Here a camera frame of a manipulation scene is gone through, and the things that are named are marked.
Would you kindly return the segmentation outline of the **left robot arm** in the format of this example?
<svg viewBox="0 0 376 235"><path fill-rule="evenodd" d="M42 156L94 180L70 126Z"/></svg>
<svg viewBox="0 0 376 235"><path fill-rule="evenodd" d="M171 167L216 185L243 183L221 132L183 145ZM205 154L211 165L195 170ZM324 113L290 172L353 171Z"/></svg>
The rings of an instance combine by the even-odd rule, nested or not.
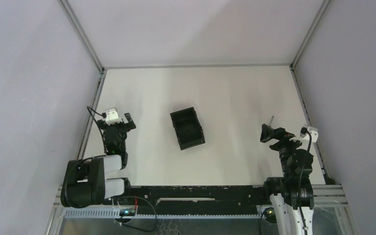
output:
<svg viewBox="0 0 376 235"><path fill-rule="evenodd" d="M123 121L115 109L105 112L105 118L97 125L102 133L105 154L68 162L61 188L60 200L63 207L76 209L100 205L115 197L122 204L132 201L134 192L127 178L109 179L107 174L123 170L127 166L127 134L136 128L130 115L125 113Z"/></svg>

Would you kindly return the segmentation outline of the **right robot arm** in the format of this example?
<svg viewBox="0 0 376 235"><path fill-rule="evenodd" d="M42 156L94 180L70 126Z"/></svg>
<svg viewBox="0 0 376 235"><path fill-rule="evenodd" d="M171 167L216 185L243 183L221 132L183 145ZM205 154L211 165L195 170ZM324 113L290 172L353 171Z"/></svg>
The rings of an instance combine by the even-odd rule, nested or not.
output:
<svg viewBox="0 0 376 235"><path fill-rule="evenodd" d="M261 216L274 216L281 235L311 235L314 214L314 191L310 181L314 156L310 150L319 137L317 128L303 125L299 135L284 128L261 126L260 142L276 140L269 146L278 152L281 177L268 177L263 184L263 197L272 204Z"/></svg>

